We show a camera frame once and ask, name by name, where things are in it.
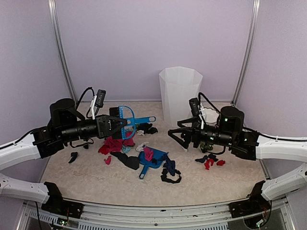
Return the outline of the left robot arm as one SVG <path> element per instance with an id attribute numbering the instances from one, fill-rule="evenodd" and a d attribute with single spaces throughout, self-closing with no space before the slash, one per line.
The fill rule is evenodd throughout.
<path id="1" fill-rule="evenodd" d="M 0 168 L 21 162 L 44 159 L 63 150 L 68 144 L 91 138 L 123 138 L 123 127 L 127 120 L 119 109 L 111 109 L 109 115 L 85 118 L 77 111 L 73 99 L 64 98 L 50 106 L 51 119 L 47 126 L 28 131 L 21 138 L 1 145 Z M 59 188 L 54 183 L 31 183 L 13 179 L 1 174 L 1 196 L 46 204 L 57 213 L 67 209 Z"/>

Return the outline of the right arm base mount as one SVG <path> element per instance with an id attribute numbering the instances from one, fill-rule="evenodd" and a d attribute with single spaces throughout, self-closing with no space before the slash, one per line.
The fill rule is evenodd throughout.
<path id="1" fill-rule="evenodd" d="M 265 181 L 256 183 L 249 194 L 248 199 L 230 203 L 229 209 L 232 218 L 243 217 L 251 214 L 260 213 L 272 207 L 271 202 L 262 195 L 262 186 Z"/>

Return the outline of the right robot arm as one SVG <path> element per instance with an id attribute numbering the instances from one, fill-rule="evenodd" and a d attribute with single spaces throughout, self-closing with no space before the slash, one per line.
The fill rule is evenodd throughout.
<path id="1" fill-rule="evenodd" d="M 244 113 L 232 106 L 222 107 L 217 124 L 208 125 L 192 106 L 193 118 L 179 121 L 177 129 L 168 135 L 184 149 L 190 143 L 197 148 L 201 142 L 228 148 L 233 155 L 244 160 L 280 159 L 300 161 L 298 168 L 277 178 L 254 185 L 251 198 L 245 202 L 248 212 L 255 213 L 264 205 L 264 199 L 296 191 L 307 185 L 307 139 L 268 136 L 243 126 Z"/>

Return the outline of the blue hand brush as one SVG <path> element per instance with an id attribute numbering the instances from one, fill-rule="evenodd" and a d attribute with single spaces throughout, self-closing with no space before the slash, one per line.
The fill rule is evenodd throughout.
<path id="1" fill-rule="evenodd" d="M 111 107 L 109 108 L 109 115 L 114 117 L 121 117 L 124 119 L 127 119 L 128 124 L 123 125 L 124 126 L 124 133 L 125 138 L 123 139 L 129 139 L 132 136 L 134 136 L 136 132 L 136 126 L 141 123 L 152 123 L 156 121 L 155 116 L 150 117 L 139 117 L 136 118 L 134 111 L 129 108 L 128 106 L 118 106 L 118 107 Z"/>

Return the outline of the blue plastic dustpan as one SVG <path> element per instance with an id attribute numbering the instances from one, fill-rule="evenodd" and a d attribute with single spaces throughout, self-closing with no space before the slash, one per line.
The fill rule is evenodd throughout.
<path id="1" fill-rule="evenodd" d="M 139 162 L 143 169 L 139 175 L 139 179 L 143 179 L 149 168 L 158 169 L 165 161 L 168 152 L 164 152 L 151 147 L 145 147 L 138 155 Z"/>

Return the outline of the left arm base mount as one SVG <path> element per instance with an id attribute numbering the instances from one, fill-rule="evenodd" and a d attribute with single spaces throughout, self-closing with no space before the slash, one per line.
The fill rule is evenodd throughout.
<path id="1" fill-rule="evenodd" d="M 47 187 L 49 198 L 46 203 L 41 205 L 41 209 L 53 214 L 66 216 L 68 218 L 80 219 L 84 205 L 82 203 L 68 201 L 62 197 L 62 194 L 55 183 L 44 182 Z"/>

